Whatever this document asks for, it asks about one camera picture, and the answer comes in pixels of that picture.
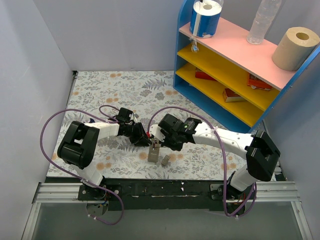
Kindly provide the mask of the beige remote control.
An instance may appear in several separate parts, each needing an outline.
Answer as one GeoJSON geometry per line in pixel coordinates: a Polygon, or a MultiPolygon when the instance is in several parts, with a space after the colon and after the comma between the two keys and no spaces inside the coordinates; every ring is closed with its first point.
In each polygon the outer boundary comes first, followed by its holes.
{"type": "Polygon", "coordinates": [[[159,160],[160,145],[154,142],[149,146],[147,161],[150,163],[157,163],[159,160]]]}

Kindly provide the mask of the beige battery cover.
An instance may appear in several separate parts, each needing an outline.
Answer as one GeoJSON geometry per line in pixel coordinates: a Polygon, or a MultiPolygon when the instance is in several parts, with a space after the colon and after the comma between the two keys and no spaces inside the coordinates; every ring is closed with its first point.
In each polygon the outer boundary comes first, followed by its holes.
{"type": "Polygon", "coordinates": [[[161,165],[162,166],[167,166],[169,161],[170,161],[170,156],[169,155],[165,155],[165,157],[161,161],[161,165]]]}

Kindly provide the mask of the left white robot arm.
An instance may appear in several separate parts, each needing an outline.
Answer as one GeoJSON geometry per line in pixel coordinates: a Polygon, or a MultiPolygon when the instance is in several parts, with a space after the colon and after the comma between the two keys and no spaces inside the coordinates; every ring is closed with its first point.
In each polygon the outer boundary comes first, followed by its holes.
{"type": "Polygon", "coordinates": [[[92,163],[97,142],[109,137],[125,136],[136,147],[148,147],[152,144],[142,123],[137,122],[133,111],[120,108],[115,116],[117,123],[73,121],[67,129],[57,155],[73,167],[89,188],[89,194],[95,200],[106,196],[106,187],[102,184],[104,177],[92,163]]]}

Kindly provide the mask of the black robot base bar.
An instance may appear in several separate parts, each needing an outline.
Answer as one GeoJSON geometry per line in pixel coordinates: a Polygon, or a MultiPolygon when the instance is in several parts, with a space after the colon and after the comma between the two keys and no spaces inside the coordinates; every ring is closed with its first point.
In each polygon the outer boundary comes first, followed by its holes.
{"type": "Polygon", "coordinates": [[[77,199],[102,203],[109,211],[197,209],[232,213],[255,195],[250,187],[239,195],[226,195],[224,207],[221,180],[104,178],[101,187],[82,184],[77,199]]]}

